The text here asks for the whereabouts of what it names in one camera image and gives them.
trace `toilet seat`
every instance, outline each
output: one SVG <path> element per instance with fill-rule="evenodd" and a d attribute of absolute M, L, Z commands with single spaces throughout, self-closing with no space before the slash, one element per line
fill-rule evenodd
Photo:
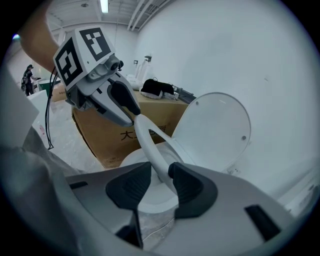
<path fill-rule="evenodd" d="M 134 128 L 141 148 L 155 171 L 175 192 L 169 165 L 154 144 L 149 130 L 161 136 L 186 164 L 222 172 L 247 148 L 251 123 L 244 106 L 234 97 L 212 92 L 196 98 L 185 110 L 172 137 L 140 114 Z"/>

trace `toilet lid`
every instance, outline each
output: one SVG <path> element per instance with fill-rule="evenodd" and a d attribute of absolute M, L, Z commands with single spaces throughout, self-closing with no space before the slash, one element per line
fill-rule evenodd
<path fill-rule="evenodd" d="M 228 94 L 212 92 L 188 106 L 172 138 L 195 165 L 223 171 L 246 149 L 250 135 L 244 106 Z"/>

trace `person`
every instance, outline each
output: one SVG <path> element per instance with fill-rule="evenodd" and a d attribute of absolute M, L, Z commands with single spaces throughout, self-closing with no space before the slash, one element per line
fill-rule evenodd
<path fill-rule="evenodd" d="M 37 80 L 38 78 L 33 76 L 31 70 L 34 67 L 30 64 L 29 66 L 26 67 L 26 70 L 23 73 L 23 80 L 25 81 L 25 95 L 29 96 L 34 94 L 34 88 L 33 84 L 31 82 L 31 79 Z"/>

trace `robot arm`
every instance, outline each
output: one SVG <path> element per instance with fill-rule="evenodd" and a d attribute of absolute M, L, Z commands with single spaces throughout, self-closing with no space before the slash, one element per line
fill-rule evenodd
<path fill-rule="evenodd" d="M 84 111 L 95 108 L 114 123 L 129 127 L 139 103 L 129 82 L 118 72 L 124 65 L 101 26 L 75 29 L 53 57 L 67 102 Z"/>

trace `cardboard box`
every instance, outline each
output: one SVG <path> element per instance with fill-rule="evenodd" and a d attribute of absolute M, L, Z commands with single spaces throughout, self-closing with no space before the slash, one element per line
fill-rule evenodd
<path fill-rule="evenodd" d="M 138 91 L 135 95 L 141 113 L 172 136 L 188 105 L 181 100 L 146 98 Z M 112 123 L 95 109 L 82 112 L 73 108 L 72 117 L 84 141 L 105 168 L 118 167 L 127 155 L 141 148 L 133 126 L 121 127 Z M 155 144 L 164 141 L 153 131 L 150 135 Z"/>
<path fill-rule="evenodd" d="M 63 101 L 67 99 L 65 85 L 62 82 L 53 87 L 51 99 L 54 102 Z"/>

